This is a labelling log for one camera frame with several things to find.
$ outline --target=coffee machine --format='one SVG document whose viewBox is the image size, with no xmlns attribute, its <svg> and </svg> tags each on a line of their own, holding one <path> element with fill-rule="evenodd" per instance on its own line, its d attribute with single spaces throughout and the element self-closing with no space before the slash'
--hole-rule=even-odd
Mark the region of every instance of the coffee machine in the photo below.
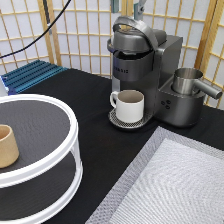
<svg viewBox="0 0 224 224">
<path fill-rule="evenodd" d="M 183 38 L 151 29 L 143 21 L 128 16 L 118 17 L 113 31 L 107 42 L 113 54 L 112 91 L 131 89 L 143 93 L 145 115 L 136 124 L 125 124 L 116 119 L 112 110 L 110 121 L 127 130 L 142 127 L 152 117 L 177 127 L 196 124 L 205 93 L 199 90 L 193 95 L 184 95 L 172 88 Z"/>
</svg>

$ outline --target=round tiered stand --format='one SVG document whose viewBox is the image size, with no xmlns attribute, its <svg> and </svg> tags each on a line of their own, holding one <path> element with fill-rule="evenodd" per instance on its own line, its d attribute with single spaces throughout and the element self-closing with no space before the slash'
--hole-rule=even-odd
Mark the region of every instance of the round tiered stand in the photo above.
<svg viewBox="0 0 224 224">
<path fill-rule="evenodd" d="M 0 98 L 0 124 L 12 127 L 20 156 L 0 169 L 0 223 L 42 223 L 75 195 L 83 168 L 76 117 L 42 95 Z"/>
</svg>

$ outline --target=coffee machine lid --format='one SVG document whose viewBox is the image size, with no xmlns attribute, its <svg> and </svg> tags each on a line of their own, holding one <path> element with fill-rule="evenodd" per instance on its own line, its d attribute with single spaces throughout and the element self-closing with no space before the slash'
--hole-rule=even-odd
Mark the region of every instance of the coffee machine lid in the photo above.
<svg viewBox="0 0 224 224">
<path fill-rule="evenodd" d="M 113 47 L 116 50 L 132 53 L 151 51 L 144 34 L 135 29 L 119 29 L 114 33 Z"/>
<path fill-rule="evenodd" d="M 130 29 L 122 29 L 120 25 L 127 25 Z M 132 17 L 120 16 L 113 26 L 114 37 L 108 50 L 120 50 L 130 53 L 156 51 L 158 46 L 166 41 L 166 32 L 153 30 L 143 21 L 136 21 Z"/>
</svg>

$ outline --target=black cable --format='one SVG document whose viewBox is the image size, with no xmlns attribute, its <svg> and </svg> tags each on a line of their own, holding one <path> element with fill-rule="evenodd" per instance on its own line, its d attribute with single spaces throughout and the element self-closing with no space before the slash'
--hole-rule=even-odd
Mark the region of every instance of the black cable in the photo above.
<svg viewBox="0 0 224 224">
<path fill-rule="evenodd" d="M 47 0 L 43 0 L 43 3 L 44 3 L 44 11 L 45 11 L 45 16 L 46 16 L 47 24 L 49 24 L 49 23 L 51 23 L 51 20 L 50 20 L 50 15 L 49 15 L 49 10 L 48 10 Z"/>
<path fill-rule="evenodd" d="M 40 35 L 36 40 L 34 40 L 32 43 L 30 43 L 29 45 L 27 45 L 26 47 L 24 47 L 23 49 L 20 49 L 18 51 L 15 51 L 15 52 L 12 52 L 10 54 L 6 54 L 6 55 L 3 55 L 3 56 L 0 56 L 0 59 L 2 58 L 5 58 L 5 57 L 8 57 L 8 56 L 11 56 L 13 54 L 17 54 L 17 53 L 20 53 L 24 50 L 26 50 L 27 48 L 29 48 L 30 46 L 32 46 L 33 44 L 35 44 L 38 40 L 40 40 L 50 29 L 51 27 L 57 22 L 57 20 L 60 18 L 60 16 L 63 14 L 63 12 L 65 11 L 65 9 L 68 7 L 69 3 L 71 2 L 71 0 L 68 0 L 68 2 L 66 3 L 65 7 L 62 9 L 62 11 L 59 13 L 59 15 L 56 17 L 56 19 L 52 22 L 52 24 L 47 28 L 47 30 L 42 34 Z"/>
</svg>

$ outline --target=black surface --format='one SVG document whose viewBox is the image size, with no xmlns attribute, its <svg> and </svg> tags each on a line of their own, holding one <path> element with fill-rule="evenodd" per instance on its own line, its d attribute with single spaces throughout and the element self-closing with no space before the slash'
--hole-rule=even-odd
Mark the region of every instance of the black surface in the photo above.
<svg viewBox="0 0 224 224">
<path fill-rule="evenodd" d="M 25 218 L 46 209 L 68 190 L 74 175 L 75 161 L 69 153 L 46 173 L 12 187 L 0 188 L 0 221 Z"/>
<path fill-rule="evenodd" d="M 12 128 L 20 153 L 15 163 L 0 169 L 0 174 L 43 159 L 62 144 L 70 130 L 68 115 L 60 107 L 46 102 L 2 103 L 0 115 L 0 124 Z"/>
<path fill-rule="evenodd" d="M 200 122 L 178 129 L 152 120 L 137 132 L 115 129 L 108 120 L 111 80 L 78 70 L 64 71 L 24 93 L 56 97 L 79 122 L 83 179 L 72 201 L 48 224 L 82 224 L 95 211 L 158 126 L 224 150 L 224 111 L 203 107 Z"/>
</svg>

